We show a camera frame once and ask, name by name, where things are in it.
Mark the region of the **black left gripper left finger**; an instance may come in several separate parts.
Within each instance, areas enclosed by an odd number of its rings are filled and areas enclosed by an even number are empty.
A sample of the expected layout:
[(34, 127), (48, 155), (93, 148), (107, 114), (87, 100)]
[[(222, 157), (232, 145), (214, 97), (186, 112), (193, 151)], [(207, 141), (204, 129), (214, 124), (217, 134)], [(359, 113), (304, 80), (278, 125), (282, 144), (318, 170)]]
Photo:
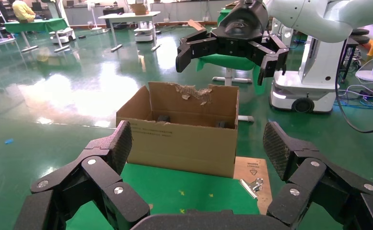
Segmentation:
[(149, 205), (121, 177), (132, 147), (129, 121), (90, 141), (79, 156), (31, 185), (16, 230), (64, 230), (79, 208), (93, 202), (115, 230), (129, 230), (150, 214)]

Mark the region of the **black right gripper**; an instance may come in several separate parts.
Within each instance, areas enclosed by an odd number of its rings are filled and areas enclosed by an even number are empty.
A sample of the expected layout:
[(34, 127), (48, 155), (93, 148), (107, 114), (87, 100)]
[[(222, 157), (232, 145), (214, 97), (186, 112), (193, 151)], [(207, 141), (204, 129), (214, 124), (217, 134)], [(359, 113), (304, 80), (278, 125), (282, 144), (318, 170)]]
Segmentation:
[(275, 71), (286, 71), (289, 53), (274, 34), (262, 42), (268, 25), (268, 12), (261, 0), (241, 0), (210, 33), (199, 30), (180, 39), (175, 68), (182, 72), (192, 59), (212, 54), (248, 58), (260, 67), (257, 85), (264, 78), (274, 77)]

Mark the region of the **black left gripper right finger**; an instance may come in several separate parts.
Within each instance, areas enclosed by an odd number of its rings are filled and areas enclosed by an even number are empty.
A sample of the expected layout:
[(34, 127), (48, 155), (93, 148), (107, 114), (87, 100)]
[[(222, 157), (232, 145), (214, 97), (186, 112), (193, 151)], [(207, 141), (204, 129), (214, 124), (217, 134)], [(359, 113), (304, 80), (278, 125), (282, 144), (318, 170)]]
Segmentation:
[(267, 215), (294, 230), (312, 203), (322, 206), (345, 230), (373, 230), (373, 182), (328, 160), (317, 147), (268, 122), (264, 150), (285, 183)]

